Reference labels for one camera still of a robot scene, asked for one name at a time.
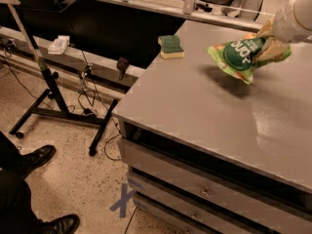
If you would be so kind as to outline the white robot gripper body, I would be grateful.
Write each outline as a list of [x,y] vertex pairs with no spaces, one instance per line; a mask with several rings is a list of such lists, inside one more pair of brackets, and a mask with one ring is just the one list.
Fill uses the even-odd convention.
[[312,35],[312,0],[290,0],[273,20],[273,36],[299,43]]

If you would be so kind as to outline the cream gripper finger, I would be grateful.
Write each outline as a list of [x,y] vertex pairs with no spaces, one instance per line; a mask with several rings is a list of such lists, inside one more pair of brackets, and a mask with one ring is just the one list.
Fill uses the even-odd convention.
[[273,35],[273,19],[269,19],[256,34],[257,37],[270,37]]
[[268,37],[255,59],[265,61],[279,57],[288,49],[289,46],[290,45],[288,43],[282,42],[275,37]]

